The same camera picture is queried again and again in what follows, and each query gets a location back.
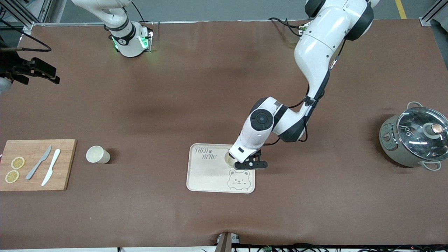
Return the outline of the cream bear print tray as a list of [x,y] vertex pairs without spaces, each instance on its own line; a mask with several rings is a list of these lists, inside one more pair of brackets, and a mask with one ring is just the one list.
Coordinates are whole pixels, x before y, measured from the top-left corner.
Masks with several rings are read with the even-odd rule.
[[194,143],[189,149],[186,186],[191,191],[250,194],[256,188],[254,170],[236,170],[224,161],[231,145]]

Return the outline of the white plastic knife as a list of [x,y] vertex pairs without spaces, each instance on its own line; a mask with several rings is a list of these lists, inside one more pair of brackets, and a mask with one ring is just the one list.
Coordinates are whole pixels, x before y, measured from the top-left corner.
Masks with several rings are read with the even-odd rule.
[[56,164],[56,161],[57,161],[60,153],[61,153],[61,149],[56,149],[55,150],[54,155],[53,155],[52,160],[51,160],[51,163],[50,163],[50,166],[48,168],[48,171],[47,171],[47,173],[46,173],[46,175],[45,175],[45,177],[44,177],[44,179],[43,179],[43,181],[41,183],[42,187],[47,184],[47,182],[49,181],[49,179],[53,175],[53,168],[54,168],[54,165]]

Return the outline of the grey plastic knife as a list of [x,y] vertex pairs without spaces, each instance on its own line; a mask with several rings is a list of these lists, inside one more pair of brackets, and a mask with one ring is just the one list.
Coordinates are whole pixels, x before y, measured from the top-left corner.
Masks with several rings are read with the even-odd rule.
[[26,180],[30,180],[34,176],[34,174],[37,171],[37,169],[39,168],[40,164],[42,164],[43,161],[45,161],[48,158],[48,156],[51,152],[51,149],[52,149],[52,145],[49,145],[46,152],[43,154],[43,156],[38,160],[38,162],[35,164],[35,166],[32,168],[32,170],[29,171],[29,173],[25,177]]

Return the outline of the bamboo cutting board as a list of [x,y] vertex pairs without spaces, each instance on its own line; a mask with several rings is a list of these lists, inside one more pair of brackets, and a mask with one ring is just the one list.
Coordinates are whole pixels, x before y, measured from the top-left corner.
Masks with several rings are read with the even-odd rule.
[[[75,139],[8,140],[0,161],[0,191],[65,190],[69,180],[76,144],[77,141]],[[30,180],[26,180],[25,177],[43,156],[49,145],[52,145],[52,149],[48,158],[40,164],[34,176]],[[41,183],[48,171],[56,149],[61,149],[61,153],[54,165],[51,178],[42,187]],[[26,163],[20,169],[12,169],[10,166],[11,161],[18,156],[23,157]],[[16,182],[8,184],[5,182],[5,175],[10,170],[18,170],[20,177]]]

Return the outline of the grey-green cooking pot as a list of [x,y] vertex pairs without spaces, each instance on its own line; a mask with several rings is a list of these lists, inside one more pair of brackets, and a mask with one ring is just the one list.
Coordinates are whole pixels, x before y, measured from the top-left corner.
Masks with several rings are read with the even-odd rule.
[[[424,106],[419,102],[412,101],[408,103],[406,110],[410,107],[424,107]],[[442,167],[441,165],[442,161],[434,162],[423,160],[413,155],[410,151],[408,151],[404,147],[403,143],[400,141],[398,136],[398,117],[400,115],[401,113],[387,119],[382,124],[379,131],[379,142],[381,144],[382,149],[387,154],[387,156],[390,157],[396,163],[406,167],[410,168],[423,167],[429,171],[440,170]]]

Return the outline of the glass pot lid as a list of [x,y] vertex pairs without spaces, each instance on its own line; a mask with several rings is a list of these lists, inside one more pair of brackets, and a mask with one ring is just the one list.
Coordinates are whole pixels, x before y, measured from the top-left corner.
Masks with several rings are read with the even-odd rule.
[[426,161],[448,159],[448,118],[427,107],[410,107],[398,117],[404,147]]

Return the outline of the aluminium frame with struts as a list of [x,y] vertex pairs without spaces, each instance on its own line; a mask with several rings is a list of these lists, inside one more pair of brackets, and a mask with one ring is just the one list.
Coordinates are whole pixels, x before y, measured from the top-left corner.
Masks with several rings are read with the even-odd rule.
[[0,27],[6,24],[16,28],[31,28],[35,23],[42,23],[49,16],[54,0],[0,0]]

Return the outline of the metal table edge bracket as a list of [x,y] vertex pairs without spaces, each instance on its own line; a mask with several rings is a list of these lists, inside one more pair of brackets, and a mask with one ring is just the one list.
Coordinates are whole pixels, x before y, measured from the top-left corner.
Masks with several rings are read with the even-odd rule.
[[214,252],[238,252],[234,245],[240,244],[240,235],[237,233],[221,233],[217,237],[217,246]]

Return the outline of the aluminium frame profile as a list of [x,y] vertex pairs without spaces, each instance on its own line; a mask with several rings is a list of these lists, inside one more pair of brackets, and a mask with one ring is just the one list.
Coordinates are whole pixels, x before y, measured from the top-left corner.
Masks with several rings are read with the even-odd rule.
[[442,11],[446,6],[448,6],[448,0],[436,0],[435,3],[423,14],[423,16],[419,17],[419,22],[422,27],[430,27],[431,20]]

